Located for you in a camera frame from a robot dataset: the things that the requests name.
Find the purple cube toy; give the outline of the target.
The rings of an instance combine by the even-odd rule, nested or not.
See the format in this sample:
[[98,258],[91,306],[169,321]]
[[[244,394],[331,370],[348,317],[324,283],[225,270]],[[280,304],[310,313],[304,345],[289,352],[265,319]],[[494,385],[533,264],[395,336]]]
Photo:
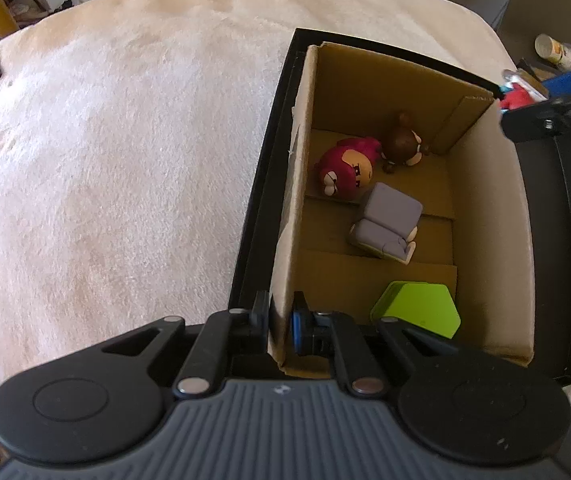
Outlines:
[[415,198],[377,182],[363,196],[348,240],[380,258],[408,264],[415,253],[415,237],[423,205]]

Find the green cube toy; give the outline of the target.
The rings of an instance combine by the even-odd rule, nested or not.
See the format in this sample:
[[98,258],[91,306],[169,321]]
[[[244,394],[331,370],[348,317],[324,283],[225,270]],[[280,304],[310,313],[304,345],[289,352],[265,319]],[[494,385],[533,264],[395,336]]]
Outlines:
[[370,321],[399,318],[451,339],[461,318],[449,288],[444,284],[392,281],[370,311]]

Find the cream fuzzy blanket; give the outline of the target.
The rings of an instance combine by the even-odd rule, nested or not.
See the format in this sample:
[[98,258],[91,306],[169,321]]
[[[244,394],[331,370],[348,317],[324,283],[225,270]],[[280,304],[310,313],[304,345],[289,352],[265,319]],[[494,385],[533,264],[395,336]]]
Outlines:
[[227,304],[299,27],[490,80],[510,64],[446,0],[93,0],[0,41],[0,384]]

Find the brown cardboard box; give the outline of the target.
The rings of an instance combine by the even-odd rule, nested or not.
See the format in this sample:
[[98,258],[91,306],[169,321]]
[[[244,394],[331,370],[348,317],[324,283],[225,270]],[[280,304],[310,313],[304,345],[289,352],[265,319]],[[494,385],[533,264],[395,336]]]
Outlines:
[[298,356],[294,296],[370,321],[394,283],[453,298],[406,309],[424,327],[526,365],[534,357],[531,222],[517,151],[480,84],[366,49],[308,48],[296,88],[270,297],[269,351],[287,375],[325,378]]

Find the red pink plush figurine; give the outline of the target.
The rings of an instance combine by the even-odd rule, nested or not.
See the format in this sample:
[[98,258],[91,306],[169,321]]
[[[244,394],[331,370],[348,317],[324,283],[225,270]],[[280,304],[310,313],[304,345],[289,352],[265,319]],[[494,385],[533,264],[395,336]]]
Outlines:
[[369,185],[381,149],[372,136],[337,142],[315,165],[319,192],[336,200],[355,200]]

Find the stack of paper cups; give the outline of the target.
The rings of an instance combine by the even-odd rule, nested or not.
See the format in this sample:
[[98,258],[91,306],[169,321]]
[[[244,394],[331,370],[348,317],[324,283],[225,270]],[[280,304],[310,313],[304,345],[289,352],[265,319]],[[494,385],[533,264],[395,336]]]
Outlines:
[[571,72],[571,45],[563,44],[546,34],[539,34],[534,41],[537,55],[563,72]]

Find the black shallow tray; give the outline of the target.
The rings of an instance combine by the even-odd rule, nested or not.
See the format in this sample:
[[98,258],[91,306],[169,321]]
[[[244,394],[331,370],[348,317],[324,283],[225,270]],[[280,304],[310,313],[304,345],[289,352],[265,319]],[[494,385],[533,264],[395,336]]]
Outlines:
[[[296,88],[305,53],[312,46],[335,42],[404,60],[430,63],[436,70],[488,89],[499,104],[497,84],[456,66],[386,44],[360,38],[297,29],[269,116],[259,157],[241,252],[236,264],[230,302],[246,307],[258,290],[270,294],[281,209],[287,180],[287,153],[293,124]],[[571,382],[571,142],[564,136],[514,143],[525,186],[535,272],[535,346],[528,366],[563,384]]]

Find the red figurine with box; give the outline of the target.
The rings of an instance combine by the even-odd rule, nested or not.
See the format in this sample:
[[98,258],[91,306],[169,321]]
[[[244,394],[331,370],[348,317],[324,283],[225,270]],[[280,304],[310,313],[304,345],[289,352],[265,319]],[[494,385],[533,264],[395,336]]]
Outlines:
[[500,100],[500,107],[504,112],[549,99],[549,91],[543,84],[521,68],[503,70],[502,77],[505,83],[501,86],[503,98]]

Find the brown haired doll figurine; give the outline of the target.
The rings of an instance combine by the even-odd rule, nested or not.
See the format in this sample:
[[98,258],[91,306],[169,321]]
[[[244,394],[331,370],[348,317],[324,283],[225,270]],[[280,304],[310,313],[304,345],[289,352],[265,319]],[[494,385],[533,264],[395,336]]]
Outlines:
[[427,152],[423,141],[413,129],[411,116],[399,113],[391,128],[381,136],[382,167],[386,174],[392,174],[397,166],[412,167],[421,162]]

